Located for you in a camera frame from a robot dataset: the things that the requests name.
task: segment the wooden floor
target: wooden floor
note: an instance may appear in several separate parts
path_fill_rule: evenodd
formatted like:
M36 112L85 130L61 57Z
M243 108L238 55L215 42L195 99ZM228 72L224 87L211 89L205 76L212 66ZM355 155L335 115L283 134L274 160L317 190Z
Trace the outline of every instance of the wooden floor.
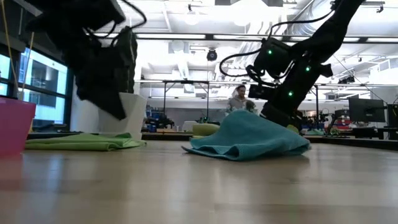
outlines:
M398 223L398 153L314 144L229 162L181 145L0 160L0 223Z

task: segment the blue towel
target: blue towel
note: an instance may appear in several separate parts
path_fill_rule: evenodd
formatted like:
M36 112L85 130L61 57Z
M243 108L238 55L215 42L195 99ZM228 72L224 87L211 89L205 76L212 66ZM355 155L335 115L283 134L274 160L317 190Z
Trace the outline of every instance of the blue towel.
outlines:
M187 152L232 161L247 161L266 156L301 155L310 141L297 133L246 110L228 115L220 129L201 139L191 140Z

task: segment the lime green towel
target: lime green towel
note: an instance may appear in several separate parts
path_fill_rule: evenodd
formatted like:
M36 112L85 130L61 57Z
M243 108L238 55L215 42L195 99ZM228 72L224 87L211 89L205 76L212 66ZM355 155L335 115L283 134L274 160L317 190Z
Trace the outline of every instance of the lime green towel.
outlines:
M134 141L129 133L115 137L93 134L76 134L61 138L27 140L25 149L36 150L76 150L76 151L112 151L144 145L144 141Z

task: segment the pink container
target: pink container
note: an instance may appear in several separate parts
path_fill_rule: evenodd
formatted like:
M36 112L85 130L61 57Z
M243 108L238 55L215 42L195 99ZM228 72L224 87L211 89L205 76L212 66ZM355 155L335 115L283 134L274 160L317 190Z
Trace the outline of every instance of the pink container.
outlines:
M33 103L0 97L0 157L17 155L25 149L35 110Z

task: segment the gray shirt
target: gray shirt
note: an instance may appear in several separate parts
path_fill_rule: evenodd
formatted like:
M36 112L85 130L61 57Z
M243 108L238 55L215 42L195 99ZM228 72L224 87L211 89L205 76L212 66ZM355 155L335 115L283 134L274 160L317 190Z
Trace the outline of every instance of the gray shirt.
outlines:
M226 112L230 113L234 110L245 109L245 108L246 108L246 99L241 100L239 96L235 96L234 98L229 100Z

